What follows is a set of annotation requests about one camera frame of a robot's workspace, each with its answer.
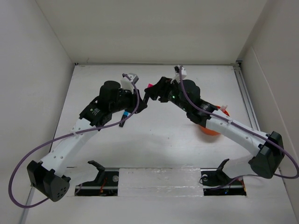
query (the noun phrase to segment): white wall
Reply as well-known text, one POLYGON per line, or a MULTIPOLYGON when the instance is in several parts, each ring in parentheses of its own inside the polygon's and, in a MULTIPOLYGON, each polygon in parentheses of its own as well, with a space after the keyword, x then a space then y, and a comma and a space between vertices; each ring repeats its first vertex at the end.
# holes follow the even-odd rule
MULTIPOLYGON (((284 147, 298 161, 299 154, 299 1, 274 0, 261 32, 247 51, 242 70, 260 127, 277 130, 284 147)), ((284 175, 294 175, 288 159, 284 175)), ((299 180, 286 180, 299 219, 299 180)))
MULTIPOLYGON (((34 0, 0 1, 2 224, 20 220, 22 209, 8 197, 10 174, 25 153, 53 137, 72 70, 69 57, 34 0)), ((31 159, 40 158, 48 149, 31 159)), ((28 161, 14 182, 14 194, 21 203, 26 202, 30 190, 28 161)))
POLYGON ((76 63, 234 63, 266 0, 36 0, 76 63))

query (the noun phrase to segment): white tabletop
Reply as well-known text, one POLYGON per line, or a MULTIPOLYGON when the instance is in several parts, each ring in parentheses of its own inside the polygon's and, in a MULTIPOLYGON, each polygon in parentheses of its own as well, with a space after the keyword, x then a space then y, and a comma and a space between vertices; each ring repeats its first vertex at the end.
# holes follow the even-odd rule
MULTIPOLYGON (((250 124, 231 66, 187 65, 185 68, 187 78, 200 87, 204 100, 215 105, 228 105, 231 117, 250 124)), ((139 76, 137 87, 142 95, 148 83, 155 84, 161 76, 174 76, 173 66, 170 65, 76 66, 56 137, 68 133, 79 113, 99 94, 105 81, 119 81, 122 73, 130 72, 139 76)), ((122 112, 114 114, 110 123, 120 120, 121 116, 122 112)), ((244 148, 224 136, 203 134, 184 111, 172 103, 149 100, 148 108, 132 116, 123 128, 108 128, 90 139, 72 165, 95 160, 104 167, 176 168, 173 171, 161 169, 176 178, 178 176, 174 172, 182 175, 182 170, 188 170, 187 167, 214 168, 226 158, 234 159, 248 154, 244 148)), ((135 172, 134 181, 147 180, 144 170, 134 169, 138 170, 142 172, 135 172)), ((194 177, 196 169, 189 170, 192 173, 190 176, 194 177)), ((120 183, 130 182, 128 178, 130 175, 120 174, 120 183)), ((159 184, 148 185, 151 192, 123 191, 125 193, 117 197, 76 197, 69 190, 59 202, 47 201, 30 209, 26 223, 297 223, 280 178, 266 180, 245 177, 244 181, 246 197, 203 196, 200 190, 191 194, 182 191, 167 194, 155 190, 155 193, 151 193, 153 188, 158 189, 159 184)), ((168 187, 167 183, 164 181, 163 187, 168 187)), ((146 182, 143 182, 142 188, 147 188, 146 182)), ((43 197, 36 191, 32 203, 43 197)))

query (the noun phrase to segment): orange object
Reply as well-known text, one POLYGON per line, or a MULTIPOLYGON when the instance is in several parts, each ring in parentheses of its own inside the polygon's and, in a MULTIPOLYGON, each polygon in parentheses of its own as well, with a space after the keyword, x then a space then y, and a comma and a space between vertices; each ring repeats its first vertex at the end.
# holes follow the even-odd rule
POLYGON ((220 133, 218 133, 218 132, 216 132, 216 131, 212 131, 212 130, 207 129, 207 128, 205 128, 205 127, 202 127, 202 126, 199 126, 199 127, 200 127, 201 131, 202 131, 203 133, 207 134, 207 135, 216 136, 216 135, 219 135, 219 134, 220 134, 220 133))

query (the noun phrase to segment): orange container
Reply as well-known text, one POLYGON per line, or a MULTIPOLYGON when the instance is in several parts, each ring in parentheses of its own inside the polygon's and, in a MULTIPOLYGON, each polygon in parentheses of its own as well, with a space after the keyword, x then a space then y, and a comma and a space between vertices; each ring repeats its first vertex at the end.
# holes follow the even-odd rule
POLYGON ((216 135, 219 135, 219 134, 220 134, 220 133, 218 133, 218 132, 216 132, 216 131, 212 131, 212 130, 207 129, 207 128, 205 128, 205 127, 202 127, 202 126, 199 126, 199 127, 200 127, 201 131, 202 131, 203 133, 207 134, 207 135, 216 136, 216 135))

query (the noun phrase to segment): screw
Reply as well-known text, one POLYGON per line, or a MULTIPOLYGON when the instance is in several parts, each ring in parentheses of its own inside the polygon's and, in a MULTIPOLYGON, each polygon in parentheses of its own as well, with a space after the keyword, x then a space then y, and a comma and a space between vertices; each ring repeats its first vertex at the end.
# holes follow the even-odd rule
POLYGON ((118 182, 118 176, 116 176, 116 175, 113 176, 113 177, 112 177, 112 181, 113 181, 113 182, 118 182))
POLYGON ((206 174, 203 174, 203 175, 201 176, 201 178, 202 178, 203 181, 208 181, 208 177, 207 177, 206 174))

